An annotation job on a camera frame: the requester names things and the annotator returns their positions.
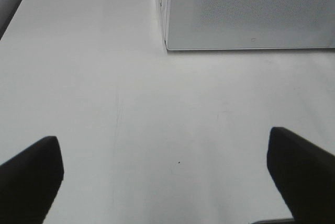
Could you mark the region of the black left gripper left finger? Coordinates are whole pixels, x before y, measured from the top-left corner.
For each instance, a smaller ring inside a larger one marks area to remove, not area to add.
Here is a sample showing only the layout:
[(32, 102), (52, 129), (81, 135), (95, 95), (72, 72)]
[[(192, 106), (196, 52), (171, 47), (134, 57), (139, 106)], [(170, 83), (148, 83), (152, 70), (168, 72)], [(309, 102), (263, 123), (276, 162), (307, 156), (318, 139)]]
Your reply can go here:
[(61, 186), (57, 137), (44, 137), (1, 165), (1, 223), (43, 223)]

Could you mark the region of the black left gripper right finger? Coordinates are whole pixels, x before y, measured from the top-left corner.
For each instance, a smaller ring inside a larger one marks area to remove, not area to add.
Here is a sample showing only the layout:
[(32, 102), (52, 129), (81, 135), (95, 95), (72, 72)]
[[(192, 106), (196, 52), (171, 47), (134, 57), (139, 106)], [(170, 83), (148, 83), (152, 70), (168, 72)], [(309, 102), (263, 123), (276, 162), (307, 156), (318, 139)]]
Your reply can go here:
[(334, 223), (333, 154), (284, 127), (273, 127), (266, 165), (296, 223)]

